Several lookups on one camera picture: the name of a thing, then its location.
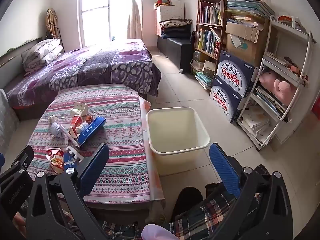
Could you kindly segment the purple patterned bed blanket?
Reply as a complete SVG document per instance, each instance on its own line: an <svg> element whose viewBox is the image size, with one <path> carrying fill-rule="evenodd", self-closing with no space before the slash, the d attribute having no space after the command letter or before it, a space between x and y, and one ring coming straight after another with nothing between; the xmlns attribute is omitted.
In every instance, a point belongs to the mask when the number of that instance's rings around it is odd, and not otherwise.
<svg viewBox="0 0 320 240"><path fill-rule="evenodd" d="M13 109L51 103L58 92L73 87L122 84L142 95L158 96L161 71L141 39L107 42L62 54L23 78L8 93Z"/></svg>

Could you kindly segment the stacked pillows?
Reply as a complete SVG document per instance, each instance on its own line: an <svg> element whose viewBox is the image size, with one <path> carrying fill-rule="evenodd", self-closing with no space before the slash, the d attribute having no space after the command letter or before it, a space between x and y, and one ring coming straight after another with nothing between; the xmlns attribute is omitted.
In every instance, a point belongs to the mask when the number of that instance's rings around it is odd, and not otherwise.
<svg viewBox="0 0 320 240"><path fill-rule="evenodd" d="M23 69L26 73L35 72L54 61L61 55L63 46L60 39L43 40L21 54Z"/></svg>

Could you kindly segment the pink plush toy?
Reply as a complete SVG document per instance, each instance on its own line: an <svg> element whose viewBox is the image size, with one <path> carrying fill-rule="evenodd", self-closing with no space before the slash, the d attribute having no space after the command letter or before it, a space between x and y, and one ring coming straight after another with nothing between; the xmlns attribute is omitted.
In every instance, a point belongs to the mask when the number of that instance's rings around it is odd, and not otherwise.
<svg viewBox="0 0 320 240"><path fill-rule="evenodd" d="M276 72L270 70L259 76L261 85L284 105L288 106L293 99L297 88L281 78Z"/></svg>

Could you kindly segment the white drawer cabinet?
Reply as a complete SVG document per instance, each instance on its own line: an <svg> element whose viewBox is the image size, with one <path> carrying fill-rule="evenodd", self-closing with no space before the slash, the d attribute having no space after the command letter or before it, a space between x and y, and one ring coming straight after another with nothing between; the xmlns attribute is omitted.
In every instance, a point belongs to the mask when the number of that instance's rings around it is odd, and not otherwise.
<svg viewBox="0 0 320 240"><path fill-rule="evenodd" d="M156 11L156 35L161 36L161 27L159 25L162 21L184 19L184 6L174 5L160 5Z"/></svg>

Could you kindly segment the stack of books on floor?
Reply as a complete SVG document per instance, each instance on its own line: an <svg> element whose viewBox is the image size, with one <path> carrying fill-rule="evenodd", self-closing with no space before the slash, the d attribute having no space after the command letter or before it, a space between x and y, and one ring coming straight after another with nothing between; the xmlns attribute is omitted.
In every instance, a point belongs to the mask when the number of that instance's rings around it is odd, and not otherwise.
<svg viewBox="0 0 320 240"><path fill-rule="evenodd" d="M195 79L199 82L199 84L205 89L209 90L212 87L212 79L207 77L201 72L196 73Z"/></svg>

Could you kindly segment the red instant noodle wrapper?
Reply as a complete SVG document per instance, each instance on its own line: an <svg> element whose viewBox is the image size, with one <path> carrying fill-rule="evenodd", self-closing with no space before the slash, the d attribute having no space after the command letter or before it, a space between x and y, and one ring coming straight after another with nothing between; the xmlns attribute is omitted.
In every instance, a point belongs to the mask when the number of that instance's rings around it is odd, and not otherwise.
<svg viewBox="0 0 320 240"><path fill-rule="evenodd" d="M52 170L61 174L64 172L64 161L63 161L64 152L60 148L49 148L46 150L46 158L50 162Z"/></svg>

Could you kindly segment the black storage bench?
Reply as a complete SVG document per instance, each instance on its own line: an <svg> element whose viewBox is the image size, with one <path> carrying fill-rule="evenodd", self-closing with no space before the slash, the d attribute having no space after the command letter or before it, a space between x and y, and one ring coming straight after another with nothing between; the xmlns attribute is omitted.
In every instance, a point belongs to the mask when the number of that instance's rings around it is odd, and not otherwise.
<svg viewBox="0 0 320 240"><path fill-rule="evenodd" d="M193 38L161 38L157 36L157 48L179 69L180 73L191 71L190 63L194 51Z"/></svg>

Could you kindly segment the blue snack box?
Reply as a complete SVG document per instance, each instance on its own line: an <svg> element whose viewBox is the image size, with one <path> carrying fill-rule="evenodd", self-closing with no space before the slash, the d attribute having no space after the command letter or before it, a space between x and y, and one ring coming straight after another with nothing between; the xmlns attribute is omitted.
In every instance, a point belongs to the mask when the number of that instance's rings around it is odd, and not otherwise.
<svg viewBox="0 0 320 240"><path fill-rule="evenodd" d="M81 147L90 137L92 137L97 131L104 126L106 118L99 116L89 124L79 135L77 141L79 147Z"/></svg>

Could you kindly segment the ganten water carton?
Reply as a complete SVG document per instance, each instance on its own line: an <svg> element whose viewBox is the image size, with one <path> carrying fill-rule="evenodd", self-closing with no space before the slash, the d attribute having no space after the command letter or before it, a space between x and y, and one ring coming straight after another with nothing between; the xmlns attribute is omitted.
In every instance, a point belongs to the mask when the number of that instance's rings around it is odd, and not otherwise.
<svg viewBox="0 0 320 240"><path fill-rule="evenodd" d="M216 75L213 77L210 98L229 122L235 122L238 119L248 100L248 96L242 97Z"/></svg>
<svg viewBox="0 0 320 240"><path fill-rule="evenodd" d="M258 72L258 67L224 50L220 52L217 75L243 98L250 93Z"/></svg>

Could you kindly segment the lower Ganten water carton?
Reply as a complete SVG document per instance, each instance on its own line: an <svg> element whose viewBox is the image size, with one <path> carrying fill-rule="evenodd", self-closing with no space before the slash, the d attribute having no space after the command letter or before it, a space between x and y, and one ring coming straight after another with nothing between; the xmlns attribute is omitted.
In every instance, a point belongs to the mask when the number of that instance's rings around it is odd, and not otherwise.
<svg viewBox="0 0 320 240"><path fill-rule="evenodd" d="M229 122L235 122L238 119L248 100L248 96L242 97L216 75L213 77L210 98Z"/></svg>

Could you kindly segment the white plastic trash bin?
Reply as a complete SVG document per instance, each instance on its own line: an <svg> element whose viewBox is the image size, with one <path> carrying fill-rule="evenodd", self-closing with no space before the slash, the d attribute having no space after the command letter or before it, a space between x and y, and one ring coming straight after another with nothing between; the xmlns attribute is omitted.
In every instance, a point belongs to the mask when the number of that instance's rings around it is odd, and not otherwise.
<svg viewBox="0 0 320 240"><path fill-rule="evenodd" d="M204 149L210 136L195 109L159 108L148 111L150 149L160 176L189 171L209 164Z"/></svg>

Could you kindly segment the wooden bookshelf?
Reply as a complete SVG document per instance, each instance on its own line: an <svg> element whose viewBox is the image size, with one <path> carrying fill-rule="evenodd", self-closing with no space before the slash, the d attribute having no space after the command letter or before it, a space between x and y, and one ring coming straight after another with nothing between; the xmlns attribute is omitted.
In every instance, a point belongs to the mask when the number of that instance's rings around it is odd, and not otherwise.
<svg viewBox="0 0 320 240"><path fill-rule="evenodd" d="M220 52L226 51L227 22L263 30L274 15L269 0L198 0L194 49L207 55L216 69Z"/></svg>

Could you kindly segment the upper Ganten water carton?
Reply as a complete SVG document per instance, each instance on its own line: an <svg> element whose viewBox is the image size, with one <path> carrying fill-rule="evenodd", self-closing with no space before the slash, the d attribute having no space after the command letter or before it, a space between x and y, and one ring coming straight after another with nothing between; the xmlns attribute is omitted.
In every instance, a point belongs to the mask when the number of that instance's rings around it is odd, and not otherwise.
<svg viewBox="0 0 320 240"><path fill-rule="evenodd" d="M224 50L220 52L217 75L243 98L250 93L258 72L258 67Z"/></svg>

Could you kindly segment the blue cracker box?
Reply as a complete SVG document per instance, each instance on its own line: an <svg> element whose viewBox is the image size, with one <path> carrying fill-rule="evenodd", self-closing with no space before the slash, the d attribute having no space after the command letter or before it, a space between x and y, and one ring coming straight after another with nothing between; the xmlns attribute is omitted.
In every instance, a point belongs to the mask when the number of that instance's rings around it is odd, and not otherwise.
<svg viewBox="0 0 320 240"><path fill-rule="evenodd" d="M63 168L64 171L67 172L68 169L73 168L76 169L78 165L77 159L74 157L74 155L70 153L64 153L63 155Z"/></svg>

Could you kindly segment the pink curtain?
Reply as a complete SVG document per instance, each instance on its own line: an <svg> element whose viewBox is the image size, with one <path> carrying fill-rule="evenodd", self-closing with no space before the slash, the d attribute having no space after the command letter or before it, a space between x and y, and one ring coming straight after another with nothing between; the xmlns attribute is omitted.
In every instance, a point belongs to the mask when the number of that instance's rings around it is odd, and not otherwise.
<svg viewBox="0 0 320 240"><path fill-rule="evenodd" d="M131 12L127 26L127 38L142 39L142 26L140 21L139 7L136 0L131 0Z"/></svg>

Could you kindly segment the red white milk carton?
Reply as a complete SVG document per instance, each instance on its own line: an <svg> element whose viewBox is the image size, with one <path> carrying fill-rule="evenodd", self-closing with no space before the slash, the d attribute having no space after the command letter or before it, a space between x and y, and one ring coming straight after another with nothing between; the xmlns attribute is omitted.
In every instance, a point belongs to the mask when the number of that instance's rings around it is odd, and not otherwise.
<svg viewBox="0 0 320 240"><path fill-rule="evenodd" d="M80 115L75 115L72 117L71 125L69 127L69 134L73 138L77 138L81 132L83 132L88 127L88 123L82 120Z"/></svg>

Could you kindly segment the plaid trousers leg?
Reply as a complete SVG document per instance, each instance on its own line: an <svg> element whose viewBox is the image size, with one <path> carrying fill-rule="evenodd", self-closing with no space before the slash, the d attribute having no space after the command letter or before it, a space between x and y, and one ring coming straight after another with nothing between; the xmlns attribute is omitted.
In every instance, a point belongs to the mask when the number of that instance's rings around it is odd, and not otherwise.
<svg viewBox="0 0 320 240"><path fill-rule="evenodd" d="M184 188L176 200L170 222L144 227L104 221L104 231L113 239L211 239L236 198L223 183L206 185L206 198L195 187Z"/></svg>

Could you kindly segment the grey checked cushion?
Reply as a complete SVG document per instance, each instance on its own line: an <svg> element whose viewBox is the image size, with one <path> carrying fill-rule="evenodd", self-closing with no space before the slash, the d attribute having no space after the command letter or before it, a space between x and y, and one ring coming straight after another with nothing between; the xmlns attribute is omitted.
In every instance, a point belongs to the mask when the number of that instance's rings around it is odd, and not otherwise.
<svg viewBox="0 0 320 240"><path fill-rule="evenodd" d="M9 106L3 89L0 92L0 147L1 153L6 154L12 135L18 128L20 121L14 110Z"/></svg>

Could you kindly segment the folded blankets stack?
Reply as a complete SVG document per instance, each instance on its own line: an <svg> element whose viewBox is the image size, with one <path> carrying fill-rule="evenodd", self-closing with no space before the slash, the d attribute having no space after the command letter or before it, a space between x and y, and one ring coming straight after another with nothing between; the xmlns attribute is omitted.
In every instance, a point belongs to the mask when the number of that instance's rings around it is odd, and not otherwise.
<svg viewBox="0 0 320 240"><path fill-rule="evenodd" d="M161 21L160 37L163 39L168 38L189 38L191 36L191 25L193 20L172 19Z"/></svg>

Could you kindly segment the patterned striped table cloth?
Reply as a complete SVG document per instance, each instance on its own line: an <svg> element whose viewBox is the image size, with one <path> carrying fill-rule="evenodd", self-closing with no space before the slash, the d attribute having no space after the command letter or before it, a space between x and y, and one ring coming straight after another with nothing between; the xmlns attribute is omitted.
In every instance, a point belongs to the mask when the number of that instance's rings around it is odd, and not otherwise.
<svg viewBox="0 0 320 240"><path fill-rule="evenodd" d="M45 110L29 139L28 144L34 150L34 158L27 169L29 176L34 179L39 172L54 174L45 157L46 151L51 147L65 150L71 142L52 135L49 117L56 116L57 123L68 129L75 102L86 103L88 113L93 118L106 119L104 126L78 152L89 157L102 143L110 150L106 166L84 200L99 204L152 201L153 188L141 113L143 100L136 91L125 85L96 85L62 90Z"/></svg>

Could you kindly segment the brown cardboard box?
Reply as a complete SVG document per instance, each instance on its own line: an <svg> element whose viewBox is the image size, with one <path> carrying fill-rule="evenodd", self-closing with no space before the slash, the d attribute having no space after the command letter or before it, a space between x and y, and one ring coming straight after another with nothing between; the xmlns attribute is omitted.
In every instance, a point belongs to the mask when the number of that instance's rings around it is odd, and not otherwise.
<svg viewBox="0 0 320 240"><path fill-rule="evenodd" d="M265 20L263 30L244 24L227 22L226 51L255 67L259 67L266 47L268 30L269 20Z"/></svg>

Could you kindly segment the white tiered shelf rack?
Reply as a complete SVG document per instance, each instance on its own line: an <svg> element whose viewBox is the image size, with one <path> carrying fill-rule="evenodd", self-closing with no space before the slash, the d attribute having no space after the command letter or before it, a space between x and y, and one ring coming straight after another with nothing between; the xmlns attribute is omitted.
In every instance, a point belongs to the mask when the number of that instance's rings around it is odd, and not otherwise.
<svg viewBox="0 0 320 240"><path fill-rule="evenodd" d="M277 139L283 144L310 111L309 91L314 50L318 42L312 32L303 32L292 24L270 17L266 46L261 64L244 108L236 123L255 144L257 150ZM255 132L249 125L250 102L261 108L270 120L264 130Z"/></svg>

